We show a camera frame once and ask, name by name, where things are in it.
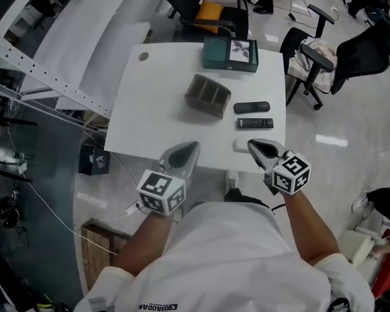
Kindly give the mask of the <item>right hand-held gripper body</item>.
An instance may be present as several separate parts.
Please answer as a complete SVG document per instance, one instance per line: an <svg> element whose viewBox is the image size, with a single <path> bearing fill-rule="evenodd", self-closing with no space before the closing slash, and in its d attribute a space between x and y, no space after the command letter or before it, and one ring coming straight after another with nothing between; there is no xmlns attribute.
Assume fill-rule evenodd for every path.
<svg viewBox="0 0 390 312"><path fill-rule="evenodd" d="M303 189L311 176L311 164L300 153L290 153L286 159L279 159L270 170L270 188L288 195Z"/></svg>

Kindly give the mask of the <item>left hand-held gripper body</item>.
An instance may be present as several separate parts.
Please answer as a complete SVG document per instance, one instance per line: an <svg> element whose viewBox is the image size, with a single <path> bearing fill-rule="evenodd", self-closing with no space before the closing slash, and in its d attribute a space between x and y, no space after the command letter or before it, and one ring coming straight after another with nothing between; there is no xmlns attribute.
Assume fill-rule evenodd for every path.
<svg viewBox="0 0 390 312"><path fill-rule="evenodd" d="M160 215L171 215L187 199L190 176L176 175L159 163L146 169L137 185L137 192L145 208Z"/></svg>

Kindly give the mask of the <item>black buttoned remote control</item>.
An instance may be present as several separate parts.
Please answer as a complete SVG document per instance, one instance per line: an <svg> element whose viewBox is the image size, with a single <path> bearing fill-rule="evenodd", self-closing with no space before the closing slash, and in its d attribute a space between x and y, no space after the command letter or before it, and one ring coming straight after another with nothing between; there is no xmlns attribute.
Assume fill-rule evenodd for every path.
<svg viewBox="0 0 390 312"><path fill-rule="evenodd" d="M238 118L237 129L273 129L272 118Z"/></svg>

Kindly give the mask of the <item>black rounded remote control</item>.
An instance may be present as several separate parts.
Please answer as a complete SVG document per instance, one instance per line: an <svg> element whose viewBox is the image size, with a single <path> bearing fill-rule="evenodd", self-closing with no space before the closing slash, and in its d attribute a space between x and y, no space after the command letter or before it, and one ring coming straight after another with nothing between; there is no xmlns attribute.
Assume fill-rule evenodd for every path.
<svg viewBox="0 0 390 312"><path fill-rule="evenodd" d="M235 103L233 109L235 114L268 112L270 104L267 101Z"/></svg>

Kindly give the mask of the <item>brown compartment organizer box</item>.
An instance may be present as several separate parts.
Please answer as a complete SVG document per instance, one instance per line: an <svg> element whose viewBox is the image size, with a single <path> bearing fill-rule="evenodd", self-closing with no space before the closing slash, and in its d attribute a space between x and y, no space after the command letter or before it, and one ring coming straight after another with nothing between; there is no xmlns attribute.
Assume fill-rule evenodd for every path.
<svg viewBox="0 0 390 312"><path fill-rule="evenodd" d="M204 75L195 74L185 94L187 105L222 119L231 99L231 91Z"/></svg>

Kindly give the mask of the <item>person's right forearm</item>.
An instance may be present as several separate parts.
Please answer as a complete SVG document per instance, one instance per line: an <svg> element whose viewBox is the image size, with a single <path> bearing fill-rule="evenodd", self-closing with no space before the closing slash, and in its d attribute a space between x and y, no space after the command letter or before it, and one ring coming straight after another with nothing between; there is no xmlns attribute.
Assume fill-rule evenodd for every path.
<svg viewBox="0 0 390 312"><path fill-rule="evenodd" d="M300 257L314 266L324 258L339 253L337 240L302 191L289 195L281 192Z"/></svg>

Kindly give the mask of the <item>black cardboard box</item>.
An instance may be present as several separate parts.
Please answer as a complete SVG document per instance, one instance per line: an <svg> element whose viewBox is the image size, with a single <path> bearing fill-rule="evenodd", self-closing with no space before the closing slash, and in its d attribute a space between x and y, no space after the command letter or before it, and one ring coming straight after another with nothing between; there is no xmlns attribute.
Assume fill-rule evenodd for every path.
<svg viewBox="0 0 390 312"><path fill-rule="evenodd" d="M78 173L86 176L100 176L109 173L111 155L103 148L82 144L79 152Z"/></svg>

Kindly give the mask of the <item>dark green picture box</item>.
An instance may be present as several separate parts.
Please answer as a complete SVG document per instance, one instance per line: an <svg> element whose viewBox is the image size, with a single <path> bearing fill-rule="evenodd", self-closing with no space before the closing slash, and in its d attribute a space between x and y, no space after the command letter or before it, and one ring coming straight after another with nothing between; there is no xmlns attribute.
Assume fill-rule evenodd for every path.
<svg viewBox="0 0 390 312"><path fill-rule="evenodd" d="M255 73L259 65L257 41L206 36L202 65L205 69Z"/></svg>

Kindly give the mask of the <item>person's right shoe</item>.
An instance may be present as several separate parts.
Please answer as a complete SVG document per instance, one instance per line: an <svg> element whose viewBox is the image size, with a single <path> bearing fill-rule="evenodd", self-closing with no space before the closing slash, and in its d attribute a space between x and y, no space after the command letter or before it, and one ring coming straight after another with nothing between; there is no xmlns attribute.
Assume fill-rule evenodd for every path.
<svg viewBox="0 0 390 312"><path fill-rule="evenodd" d="M226 192L239 187L239 174L236 171L227 171L225 173Z"/></svg>

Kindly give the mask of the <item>white table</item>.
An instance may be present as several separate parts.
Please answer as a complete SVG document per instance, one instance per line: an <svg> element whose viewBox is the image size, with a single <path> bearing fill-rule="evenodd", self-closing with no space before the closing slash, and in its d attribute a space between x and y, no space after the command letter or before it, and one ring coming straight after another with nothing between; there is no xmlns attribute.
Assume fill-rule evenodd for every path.
<svg viewBox="0 0 390 312"><path fill-rule="evenodd" d="M283 57L259 51L254 73L206 70L201 43L175 42L135 46L125 68L110 117L107 151L157 160L172 146L200 143L198 165L205 168L257 174L251 155L236 152L236 140L267 138L285 142L286 106ZM190 108L185 94L196 74L204 75L231 92L222 118ZM272 129L237 129L236 103L266 101Z"/></svg>

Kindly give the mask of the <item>person's white shirt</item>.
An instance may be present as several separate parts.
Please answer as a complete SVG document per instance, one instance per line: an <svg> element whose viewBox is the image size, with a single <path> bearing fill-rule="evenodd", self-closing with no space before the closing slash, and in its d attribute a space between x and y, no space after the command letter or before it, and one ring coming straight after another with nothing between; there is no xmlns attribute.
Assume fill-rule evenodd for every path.
<svg viewBox="0 0 390 312"><path fill-rule="evenodd" d="M338 298L374 312L367 281L341 254L311 266L266 207L207 202L139 275L104 268L74 312L328 312Z"/></svg>

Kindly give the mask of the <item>wooden pallet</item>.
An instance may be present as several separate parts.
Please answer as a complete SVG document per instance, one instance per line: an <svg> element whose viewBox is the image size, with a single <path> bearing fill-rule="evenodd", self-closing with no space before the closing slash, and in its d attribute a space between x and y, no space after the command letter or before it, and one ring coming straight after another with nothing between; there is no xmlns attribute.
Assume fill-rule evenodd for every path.
<svg viewBox="0 0 390 312"><path fill-rule="evenodd" d="M83 266L87 289L95 284L100 272L112 266L116 254L131 238L102 223L89 220L81 226Z"/></svg>

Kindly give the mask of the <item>beige cloth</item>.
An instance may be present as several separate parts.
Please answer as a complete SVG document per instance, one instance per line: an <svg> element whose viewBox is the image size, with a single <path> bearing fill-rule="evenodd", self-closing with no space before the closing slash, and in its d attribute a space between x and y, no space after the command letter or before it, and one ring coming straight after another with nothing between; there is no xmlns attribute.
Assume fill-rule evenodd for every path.
<svg viewBox="0 0 390 312"><path fill-rule="evenodd" d="M333 71L327 71L324 68L321 68L313 83L314 88L317 88L325 94L329 94L337 67L336 49L321 38L311 38L308 36L300 43L309 46L333 64ZM312 64L313 61L310 58L307 58L299 48L295 49L293 57L289 59L287 73L292 77L305 81L309 75Z"/></svg>

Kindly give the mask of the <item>black swivel office chair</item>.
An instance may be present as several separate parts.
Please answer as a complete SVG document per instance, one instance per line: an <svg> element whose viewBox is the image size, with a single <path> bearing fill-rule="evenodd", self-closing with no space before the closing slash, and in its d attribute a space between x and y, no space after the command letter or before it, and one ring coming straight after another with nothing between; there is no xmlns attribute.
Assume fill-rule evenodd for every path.
<svg viewBox="0 0 390 312"><path fill-rule="evenodd" d="M335 20L315 5L310 4L307 7L319 16L315 35L311 36L301 29L292 27L286 34L279 52L283 56L285 75L288 76L290 76L287 73L289 59L293 57L295 49L299 48L307 58L313 61L311 70L305 81L290 76L295 79L295 84L286 99L286 104L290 104L299 86L303 85L304 95L312 95L315 98L316 104L314 105L314 109L317 111L322 108L323 103L318 95L321 91L314 88L313 83L321 68L332 72L333 64L315 50L300 42L308 36L311 38L321 38L325 23L328 22L333 25ZM361 34L339 44L336 49L336 56L337 67L329 93L331 95L338 93L349 79L366 75L376 75L388 69L390 63L390 22L381 19Z"/></svg>

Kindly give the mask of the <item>white metal shelving rack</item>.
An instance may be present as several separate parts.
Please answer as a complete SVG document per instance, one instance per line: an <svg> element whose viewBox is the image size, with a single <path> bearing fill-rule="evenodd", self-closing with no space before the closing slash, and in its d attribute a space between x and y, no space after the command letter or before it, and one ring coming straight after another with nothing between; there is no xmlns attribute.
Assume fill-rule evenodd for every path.
<svg viewBox="0 0 390 312"><path fill-rule="evenodd" d="M0 85L0 94L37 110L57 99L50 113L92 111L111 117L131 50L149 32L135 22L144 0L80 0L68 3L45 35L34 58L8 42L0 31L0 67L25 74L19 92Z"/></svg>

